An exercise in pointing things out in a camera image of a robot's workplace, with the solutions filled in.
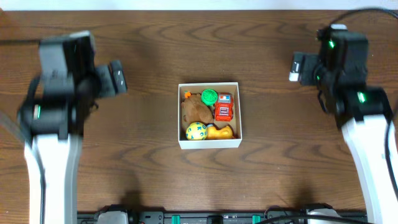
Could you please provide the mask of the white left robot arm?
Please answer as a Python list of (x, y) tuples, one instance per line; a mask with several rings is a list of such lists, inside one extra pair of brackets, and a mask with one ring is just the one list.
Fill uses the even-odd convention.
[(76, 223), (84, 123), (96, 100), (125, 93), (119, 60), (84, 73), (38, 76), (18, 116), (29, 173), (30, 223)]

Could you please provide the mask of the red toy truck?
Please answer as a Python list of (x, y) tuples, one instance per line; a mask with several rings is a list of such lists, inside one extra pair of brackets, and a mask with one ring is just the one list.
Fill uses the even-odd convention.
[(215, 120), (229, 122), (233, 119), (233, 96), (220, 93), (215, 103)]

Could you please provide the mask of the orange duck toy blue cap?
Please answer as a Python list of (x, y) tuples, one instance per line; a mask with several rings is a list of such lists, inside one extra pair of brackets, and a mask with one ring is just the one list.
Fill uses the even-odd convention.
[(225, 140), (225, 139), (234, 139), (233, 130), (230, 126), (225, 126), (221, 129), (218, 129), (213, 124), (209, 124), (207, 127), (207, 139), (208, 140)]

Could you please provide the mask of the brown plush bear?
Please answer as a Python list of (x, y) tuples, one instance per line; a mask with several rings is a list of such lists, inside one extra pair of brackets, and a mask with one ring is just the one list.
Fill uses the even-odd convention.
[(209, 124), (214, 121), (210, 108), (201, 100), (201, 94), (193, 94), (181, 103), (184, 110), (182, 120), (186, 123), (201, 122)]

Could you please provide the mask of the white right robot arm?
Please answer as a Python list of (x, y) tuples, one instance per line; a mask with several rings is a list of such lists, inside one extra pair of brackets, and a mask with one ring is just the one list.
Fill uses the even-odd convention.
[(325, 113), (354, 159), (368, 222), (397, 223), (397, 148), (393, 112), (382, 88), (366, 84), (365, 54), (293, 54), (289, 80), (315, 86)]

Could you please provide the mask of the yellow ball with blue letters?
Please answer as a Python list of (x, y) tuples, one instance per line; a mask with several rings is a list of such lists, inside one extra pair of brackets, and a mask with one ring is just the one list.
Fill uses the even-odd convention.
[(193, 122), (186, 129), (185, 136), (189, 141), (205, 140), (208, 136), (208, 130), (203, 123)]

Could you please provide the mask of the green round toy disc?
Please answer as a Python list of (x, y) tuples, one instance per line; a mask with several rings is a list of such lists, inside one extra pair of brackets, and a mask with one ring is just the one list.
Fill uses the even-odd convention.
[(213, 89), (203, 90), (201, 100), (207, 106), (213, 106), (218, 100), (218, 93)]

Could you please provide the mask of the white cardboard box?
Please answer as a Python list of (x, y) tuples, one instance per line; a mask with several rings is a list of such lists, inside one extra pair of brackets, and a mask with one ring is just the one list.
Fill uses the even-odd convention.
[(243, 136), (237, 82), (179, 84), (177, 102), (181, 149), (239, 147)]

